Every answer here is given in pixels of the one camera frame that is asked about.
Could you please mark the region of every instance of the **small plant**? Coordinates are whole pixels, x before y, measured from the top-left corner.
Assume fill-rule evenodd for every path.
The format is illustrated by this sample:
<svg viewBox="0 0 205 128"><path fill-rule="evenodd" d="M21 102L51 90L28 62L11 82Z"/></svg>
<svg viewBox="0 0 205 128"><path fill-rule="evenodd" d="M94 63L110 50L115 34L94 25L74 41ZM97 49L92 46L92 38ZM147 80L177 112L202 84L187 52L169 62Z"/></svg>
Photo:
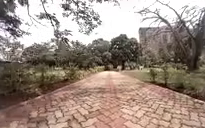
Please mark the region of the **small plant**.
<svg viewBox="0 0 205 128"><path fill-rule="evenodd" d="M149 75L150 75L150 78L151 78L152 82L156 82L156 78L157 78L157 75L158 75L157 71L155 69L151 68L149 70Z"/></svg>

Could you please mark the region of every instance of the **brick pathway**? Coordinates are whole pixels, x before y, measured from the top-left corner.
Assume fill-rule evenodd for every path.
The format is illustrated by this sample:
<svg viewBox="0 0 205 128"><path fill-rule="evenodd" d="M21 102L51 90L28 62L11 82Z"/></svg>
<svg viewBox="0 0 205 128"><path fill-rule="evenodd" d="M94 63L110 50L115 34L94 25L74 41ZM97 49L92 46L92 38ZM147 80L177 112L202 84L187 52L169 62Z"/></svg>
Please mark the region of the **brick pathway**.
<svg viewBox="0 0 205 128"><path fill-rule="evenodd" d="M1 110L0 128L205 128L205 103L102 72Z"/></svg>

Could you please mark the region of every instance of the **building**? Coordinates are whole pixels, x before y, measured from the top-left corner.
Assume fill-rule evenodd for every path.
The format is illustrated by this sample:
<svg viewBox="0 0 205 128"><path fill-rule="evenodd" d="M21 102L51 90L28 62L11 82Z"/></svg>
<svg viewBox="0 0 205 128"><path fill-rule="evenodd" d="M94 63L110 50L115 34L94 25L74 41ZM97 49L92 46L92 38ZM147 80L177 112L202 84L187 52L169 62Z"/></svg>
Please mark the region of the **building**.
<svg viewBox="0 0 205 128"><path fill-rule="evenodd" d="M172 33L167 27L139 28L139 43L148 50L158 52L160 48L163 48L172 41Z"/></svg>

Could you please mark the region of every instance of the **sky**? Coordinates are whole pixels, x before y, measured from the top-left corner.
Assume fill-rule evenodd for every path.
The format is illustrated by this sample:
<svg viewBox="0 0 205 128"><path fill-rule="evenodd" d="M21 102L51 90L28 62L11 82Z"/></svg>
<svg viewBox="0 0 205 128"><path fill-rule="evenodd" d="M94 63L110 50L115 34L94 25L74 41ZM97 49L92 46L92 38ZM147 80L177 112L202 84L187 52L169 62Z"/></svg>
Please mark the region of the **sky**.
<svg viewBox="0 0 205 128"><path fill-rule="evenodd" d="M39 1L40 0L30 0L30 14L32 16L39 14L39 12L43 12L42 7L39 6ZM114 6L112 3L93 4L94 10L98 12L101 17L102 25L96 28L90 35L84 35L78 32L78 25L75 22L71 21L70 18L62 17L62 9L59 7L59 1L60 0L53 0L53 4L47 6L47 11L56 14L62 24L62 28L73 31L73 36L68 37L70 40L79 40L84 44L91 43L97 38L111 40L120 34L127 34L129 38L134 37L139 40L138 29L140 27L149 26L150 22L141 22L142 16L135 12L154 2L154 0L120 0L120 6ZM163 1L170 1L170 5L176 9L180 9L187 3L198 6L205 4L204 0ZM162 9L162 13L170 17L173 15L169 10L162 6L155 6L155 8ZM23 20L30 22L30 17L27 14L26 8L18 7L16 12ZM28 30L28 32L31 33L30 36L24 36L19 39L25 46L30 46L33 43L46 42L53 38L53 28L48 21L42 21L42 24L46 25L46 27L36 22L34 22L34 24L35 25L32 25L31 27L27 25L21 26L23 30Z"/></svg>

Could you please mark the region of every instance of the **tree trunk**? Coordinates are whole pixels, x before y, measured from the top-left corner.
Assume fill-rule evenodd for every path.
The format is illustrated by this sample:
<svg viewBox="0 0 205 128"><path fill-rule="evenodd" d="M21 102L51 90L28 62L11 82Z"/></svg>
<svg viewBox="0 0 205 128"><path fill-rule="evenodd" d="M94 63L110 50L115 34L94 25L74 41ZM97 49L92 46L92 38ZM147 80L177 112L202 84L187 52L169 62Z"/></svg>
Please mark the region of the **tree trunk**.
<svg viewBox="0 0 205 128"><path fill-rule="evenodd" d="M104 65L104 70L109 71L110 70L109 65Z"/></svg>
<svg viewBox="0 0 205 128"><path fill-rule="evenodd" d="M125 70L125 61L122 61L121 63L121 70Z"/></svg>
<svg viewBox="0 0 205 128"><path fill-rule="evenodd" d="M113 69L117 69L117 68L118 68L118 65L113 64Z"/></svg>
<svg viewBox="0 0 205 128"><path fill-rule="evenodd" d="M198 62L201 56L202 44L203 42L201 39L198 39L192 43L192 54L187 64L189 71L194 71L199 68Z"/></svg>

